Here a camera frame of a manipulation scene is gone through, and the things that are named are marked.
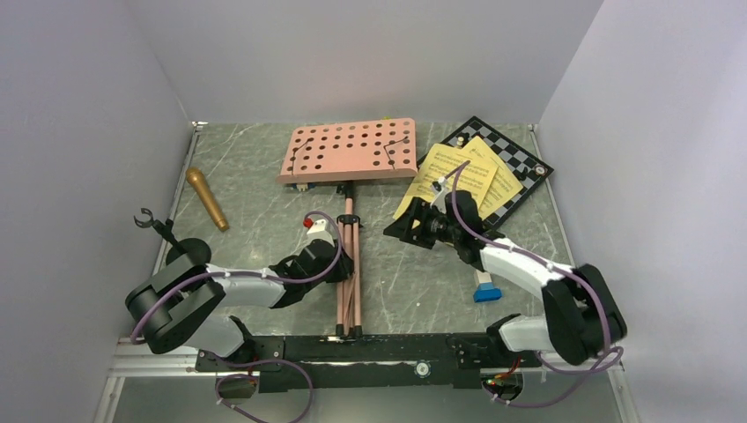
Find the table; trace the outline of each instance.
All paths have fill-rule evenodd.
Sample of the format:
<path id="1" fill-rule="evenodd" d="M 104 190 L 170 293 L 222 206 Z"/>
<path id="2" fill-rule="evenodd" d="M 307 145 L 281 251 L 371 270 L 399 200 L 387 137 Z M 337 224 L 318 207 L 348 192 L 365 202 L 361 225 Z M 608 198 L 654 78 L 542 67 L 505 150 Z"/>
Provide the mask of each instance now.
<path id="1" fill-rule="evenodd" d="M 417 122 L 418 156 L 460 123 Z M 200 168 L 228 218 L 219 232 L 195 191 L 185 184 L 174 218 L 178 239 L 196 237 L 212 248 L 211 262 L 234 269 L 261 269 L 293 253 L 303 240 L 303 215 L 321 210 L 335 217 L 344 199 L 335 187 L 307 192 L 275 183 L 291 134 L 298 124 L 206 124 L 197 139 L 191 166 Z M 493 125 L 536 153 L 527 125 Z M 356 182 L 360 232 L 363 331 L 369 334 L 484 331 L 501 317 L 542 314 L 540 301 L 498 278 L 499 301 L 475 303 L 474 269 L 450 247 L 415 247 L 382 234 L 393 222 L 410 180 Z M 559 263 L 570 258 L 547 185 L 540 187 L 500 231 L 513 241 Z M 319 285 L 288 308 L 221 308 L 238 316 L 255 335 L 332 335 L 337 294 Z"/>

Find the perforated pink panel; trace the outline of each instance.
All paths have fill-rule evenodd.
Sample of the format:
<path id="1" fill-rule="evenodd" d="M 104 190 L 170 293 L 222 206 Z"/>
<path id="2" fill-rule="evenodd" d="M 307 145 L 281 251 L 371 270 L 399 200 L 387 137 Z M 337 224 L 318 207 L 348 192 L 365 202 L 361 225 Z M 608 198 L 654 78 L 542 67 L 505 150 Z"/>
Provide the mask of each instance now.
<path id="1" fill-rule="evenodd" d="M 280 183 L 413 177 L 415 121 L 410 118 L 304 126 L 293 131 Z"/>

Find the metal frame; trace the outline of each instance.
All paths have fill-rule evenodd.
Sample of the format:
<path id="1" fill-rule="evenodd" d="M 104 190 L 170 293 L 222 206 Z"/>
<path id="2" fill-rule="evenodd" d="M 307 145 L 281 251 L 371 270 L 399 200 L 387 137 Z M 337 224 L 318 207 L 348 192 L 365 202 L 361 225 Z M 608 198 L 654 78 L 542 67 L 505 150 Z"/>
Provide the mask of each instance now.
<path id="1" fill-rule="evenodd" d="M 176 209 L 179 205 L 181 197 L 181 191 L 184 186 L 185 176 L 184 171 L 189 167 L 192 156 L 195 151 L 196 143 L 203 130 L 203 126 L 207 122 L 192 122 L 195 130 L 192 134 L 187 156 L 184 159 L 182 166 L 182 172 L 179 177 L 179 181 L 176 185 L 176 192 L 174 193 L 174 202 L 169 212 L 168 218 L 173 219 L 176 215 Z M 535 124 L 529 125 L 529 134 L 532 137 L 532 143 L 536 149 L 537 157 L 542 160 L 542 155 L 539 152 L 539 145 L 536 140 L 536 126 Z M 573 256 L 571 254 L 570 245 L 566 236 L 566 230 L 563 227 L 563 221 L 560 219 L 558 212 L 558 206 L 555 201 L 555 196 L 552 193 L 552 187 L 549 180 L 545 180 L 545 185 L 550 193 L 553 209 L 555 215 L 558 218 L 560 224 L 560 232 L 563 236 L 563 241 L 568 251 L 568 256 L 571 261 L 571 265 L 574 265 Z M 166 241 L 161 242 L 159 254 L 156 262 L 153 266 L 153 274 L 155 274 L 163 261 L 163 256 L 166 253 Z M 171 352 L 161 355 L 151 354 L 150 350 L 146 345 L 132 345 L 128 338 L 122 338 L 117 344 L 115 356 L 113 358 L 112 366 L 109 370 L 109 376 L 107 383 L 104 387 L 104 391 L 101 396 L 99 408 L 96 412 L 94 423 L 111 423 L 114 421 L 116 407 L 119 403 L 119 398 L 122 393 L 122 386 L 124 385 L 125 379 L 128 377 L 210 377 L 215 378 L 223 375 L 230 375 L 233 372 L 227 373 L 205 373 L 197 372 L 194 369 L 195 362 L 197 360 L 197 354 L 199 352 L 195 348 L 191 347 L 180 347 Z M 544 357 L 548 362 L 556 367 L 572 368 L 565 363 L 557 354 L 547 354 Z M 504 368 L 483 368 L 481 373 L 483 374 L 495 374 L 506 371 Z M 546 370 L 541 367 L 525 368 L 523 372 L 544 372 Z M 607 371 L 610 378 L 610 384 L 615 395 L 615 399 L 618 404 L 618 410 L 620 412 L 620 419 L 627 423 L 639 423 L 640 419 L 636 412 L 635 405 L 630 394 L 630 389 L 625 379 L 624 367 L 622 364 L 618 364 Z M 253 372 L 253 375 L 259 375 L 259 372 Z"/>

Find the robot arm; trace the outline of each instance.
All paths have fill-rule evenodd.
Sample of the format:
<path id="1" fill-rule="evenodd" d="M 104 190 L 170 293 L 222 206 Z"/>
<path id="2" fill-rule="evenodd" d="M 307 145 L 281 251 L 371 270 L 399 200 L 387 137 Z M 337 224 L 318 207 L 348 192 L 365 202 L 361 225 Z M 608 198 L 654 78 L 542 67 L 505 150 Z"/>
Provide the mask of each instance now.
<path id="1" fill-rule="evenodd" d="M 625 320 L 596 267 L 585 264 L 572 268 L 518 248 L 503 235 L 486 230 L 471 194 L 457 190 L 456 208 L 465 224 L 506 248 L 486 244 L 457 221 L 444 181 L 435 182 L 433 190 L 435 199 L 431 203 L 413 198 L 407 211 L 384 234 L 426 249 L 431 249 L 436 241 L 449 243 L 465 263 L 506 278 L 543 303 L 543 315 L 509 315 L 487 329 L 493 356 L 511 358 L 524 351 L 554 352 L 566 362 L 580 365 L 603 349 L 602 325 L 588 292 L 564 273 L 572 273 L 592 287 L 607 317 L 611 342 L 626 335 Z"/>
<path id="2" fill-rule="evenodd" d="M 152 313 L 142 333 L 153 353 L 167 353 L 186 345 L 210 349 L 235 362 L 251 360 L 255 348 L 246 326 L 233 316 L 212 313 L 217 308 L 234 306 L 287 307 L 301 301 L 322 282 L 349 278 L 352 259 L 341 251 L 334 267 L 323 277 L 294 283 L 320 275 L 330 266 L 338 243 L 333 231 L 330 221 L 317 220 L 308 228 L 306 243 L 298 255 L 258 271 L 225 269 L 201 261 L 200 257 L 209 255 L 181 254 L 133 290 L 125 305 L 136 322 Z M 189 283 L 191 278 L 201 280 Z"/>

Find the black round base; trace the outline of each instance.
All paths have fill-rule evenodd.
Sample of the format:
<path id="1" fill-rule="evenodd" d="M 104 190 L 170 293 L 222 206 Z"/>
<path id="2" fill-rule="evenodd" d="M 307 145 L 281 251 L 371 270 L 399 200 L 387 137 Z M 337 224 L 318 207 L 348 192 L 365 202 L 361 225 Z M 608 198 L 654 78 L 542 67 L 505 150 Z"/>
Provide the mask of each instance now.
<path id="1" fill-rule="evenodd" d="M 212 251 L 210 250 L 210 246 L 207 242 L 199 239 L 199 238 L 187 238 L 186 240 L 179 241 L 179 246 L 185 249 L 190 256 L 192 256 L 193 260 L 196 260 L 198 263 L 209 263 L 212 259 Z M 171 248 L 168 250 L 168 253 L 166 253 L 166 264 L 171 264 L 181 256 L 181 253 L 175 249 Z"/>

